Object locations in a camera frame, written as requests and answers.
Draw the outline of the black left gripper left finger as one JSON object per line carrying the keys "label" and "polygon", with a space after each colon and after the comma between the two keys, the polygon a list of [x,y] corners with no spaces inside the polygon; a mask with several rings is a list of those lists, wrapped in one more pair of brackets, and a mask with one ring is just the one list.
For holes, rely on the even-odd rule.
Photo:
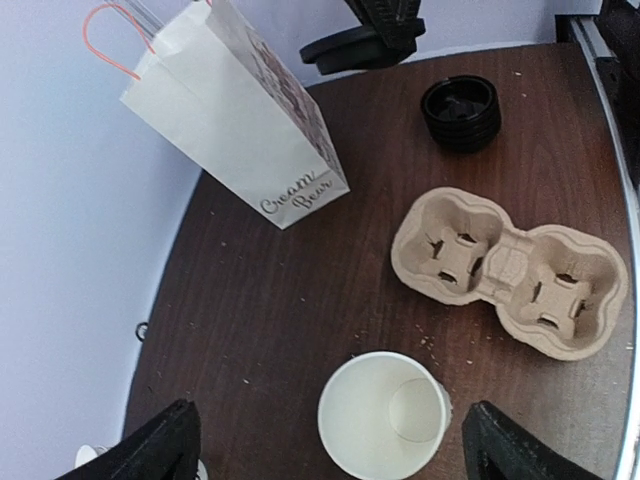
{"label": "black left gripper left finger", "polygon": [[192,401],[179,399],[107,452],[60,480],[197,479],[201,420]]}

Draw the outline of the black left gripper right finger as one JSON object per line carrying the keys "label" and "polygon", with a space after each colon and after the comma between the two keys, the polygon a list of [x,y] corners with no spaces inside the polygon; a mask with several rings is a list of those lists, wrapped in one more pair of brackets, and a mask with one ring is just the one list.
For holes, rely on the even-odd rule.
{"label": "black left gripper right finger", "polygon": [[556,453],[488,401],[471,405],[462,423],[462,439],[469,479],[600,480]]}

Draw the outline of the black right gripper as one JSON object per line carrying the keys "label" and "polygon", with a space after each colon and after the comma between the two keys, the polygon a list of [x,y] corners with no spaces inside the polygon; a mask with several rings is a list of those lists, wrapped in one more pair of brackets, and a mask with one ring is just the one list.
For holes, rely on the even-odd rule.
{"label": "black right gripper", "polygon": [[363,25],[376,30],[387,47],[416,51],[416,38],[425,32],[424,21],[418,17],[420,0],[346,0],[345,3]]}

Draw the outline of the black coffee cup lid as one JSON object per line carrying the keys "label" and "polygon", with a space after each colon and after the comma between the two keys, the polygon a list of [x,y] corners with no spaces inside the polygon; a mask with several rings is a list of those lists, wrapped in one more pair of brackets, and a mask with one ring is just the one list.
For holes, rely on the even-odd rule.
{"label": "black coffee cup lid", "polygon": [[415,40],[389,47],[371,26],[344,30],[316,40],[300,49],[304,64],[315,65],[321,75],[346,71],[377,70],[399,64],[417,49]]}

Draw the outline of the white paper coffee cup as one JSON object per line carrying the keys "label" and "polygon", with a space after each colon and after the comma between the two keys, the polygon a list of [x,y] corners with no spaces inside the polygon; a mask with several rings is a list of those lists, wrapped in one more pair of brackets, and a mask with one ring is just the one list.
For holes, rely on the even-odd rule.
{"label": "white paper coffee cup", "polygon": [[416,360],[374,351],[339,367],[317,409],[321,442],[357,479],[407,479],[434,457],[452,420],[450,396]]}

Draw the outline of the brown pulp cup carrier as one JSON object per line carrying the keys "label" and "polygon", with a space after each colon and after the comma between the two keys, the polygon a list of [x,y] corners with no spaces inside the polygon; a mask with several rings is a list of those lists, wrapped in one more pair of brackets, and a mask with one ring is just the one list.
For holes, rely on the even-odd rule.
{"label": "brown pulp cup carrier", "polygon": [[607,343],[629,289],[608,242],[556,224],[520,230],[500,205],[453,187],[413,203],[391,263],[402,283],[438,302],[493,305],[509,335],[561,361]]}

